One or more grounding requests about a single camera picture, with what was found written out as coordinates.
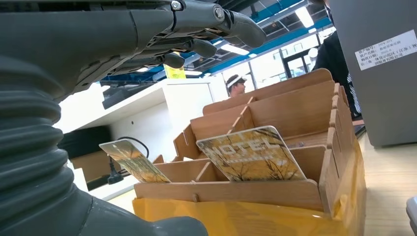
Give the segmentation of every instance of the person in black clothing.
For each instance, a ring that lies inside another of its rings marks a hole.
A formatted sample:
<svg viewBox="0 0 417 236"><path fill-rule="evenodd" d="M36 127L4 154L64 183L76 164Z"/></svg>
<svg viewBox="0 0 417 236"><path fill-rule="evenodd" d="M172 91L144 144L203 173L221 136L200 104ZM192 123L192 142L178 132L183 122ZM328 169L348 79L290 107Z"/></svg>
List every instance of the person in black clothing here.
<svg viewBox="0 0 417 236"><path fill-rule="evenodd" d="M328 0L310 0L316 4L325 6L328 17L333 23ZM331 36L324 40L319 48L319 53L316 59L316 65L313 70L325 68L330 71L333 80L345 88L346 96L349 102L352 119L361 117L359 103L357 102L355 89L352 84L351 76L349 74L348 66L343 56L342 46L340 45L339 36L335 31Z"/></svg>

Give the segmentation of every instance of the gray panel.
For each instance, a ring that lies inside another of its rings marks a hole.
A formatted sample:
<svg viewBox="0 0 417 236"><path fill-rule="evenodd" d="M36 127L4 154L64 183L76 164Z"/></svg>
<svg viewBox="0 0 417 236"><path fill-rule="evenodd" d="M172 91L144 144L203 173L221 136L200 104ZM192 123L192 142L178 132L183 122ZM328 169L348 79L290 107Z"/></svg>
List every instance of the gray panel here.
<svg viewBox="0 0 417 236"><path fill-rule="evenodd" d="M330 0L374 146L417 142L417 53L361 71L355 52L417 26L415 0Z"/></svg>

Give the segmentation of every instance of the white desk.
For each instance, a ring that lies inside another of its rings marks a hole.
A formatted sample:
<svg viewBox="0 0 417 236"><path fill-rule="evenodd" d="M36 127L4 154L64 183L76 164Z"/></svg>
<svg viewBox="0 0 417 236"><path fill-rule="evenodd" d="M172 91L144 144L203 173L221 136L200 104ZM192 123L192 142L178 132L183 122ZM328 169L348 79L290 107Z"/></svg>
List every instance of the white desk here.
<svg viewBox="0 0 417 236"><path fill-rule="evenodd" d="M414 236L405 212L417 195L417 145L374 149L365 133L359 138L367 186L365 236ZM109 202L133 212L131 190Z"/></svg>

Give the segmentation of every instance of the fluorescent light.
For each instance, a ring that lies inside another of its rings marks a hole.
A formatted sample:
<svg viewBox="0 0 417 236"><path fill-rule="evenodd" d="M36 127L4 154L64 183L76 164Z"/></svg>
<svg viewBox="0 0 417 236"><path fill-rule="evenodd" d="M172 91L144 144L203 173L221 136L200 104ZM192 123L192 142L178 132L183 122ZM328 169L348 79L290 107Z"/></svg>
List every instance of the fluorescent light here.
<svg viewBox="0 0 417 236"><path fill-rule="evenodd" d="M137 70L137 72L145 72L148 71L149 69L147 67L142 67L139 70Z"/></svg>
<svg viewBox="0 0 417 236"><path fill-rule="evenodd" d="M213 43L213 46L216 46L216 45L218 45L218 44L220 44L220 43L222 43L222 42L223 42L222 40L219 40L219 41L217 41L217 42Z"/></svg>
<svg viewBox="0 0 417 236"><path fill-rule="evenodd" d="M313 19L310 16L310 13L308 13L307 8L305 6L300 7L296 10L296 14L304 27L312 27L314 25Z"/></svg>
<svg viewBox="0 0 417 236"><path fill-rule="evenodd" d="M240 55L247 55L247 54L249 54L249 51L247 51L245 49L242 49L242 48L238 48L238 47L232 46L230 44L223 45L220 48L223 49L223 50L232 52L232 53L240 54Z"/></svg>
<svg viewBox="0 0 417 236"><path fill-rule="evenodd" d="M193 70L185 70L184 71L186 75L201 75L201 71L193 71Z"/></svg>

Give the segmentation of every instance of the asset label sticker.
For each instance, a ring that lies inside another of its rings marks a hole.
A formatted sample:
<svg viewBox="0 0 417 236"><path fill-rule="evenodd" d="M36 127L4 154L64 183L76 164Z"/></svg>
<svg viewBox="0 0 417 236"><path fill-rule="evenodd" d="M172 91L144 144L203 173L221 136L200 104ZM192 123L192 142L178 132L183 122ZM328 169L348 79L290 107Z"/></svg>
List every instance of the asset label sticker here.
<svg viewBox="0 0 417 236"><path fill-rule="evenodd" d="M413 29L359 50L355 52L355 56L360 70L366 70L415 52L417 52L417 38Z"/></svg>

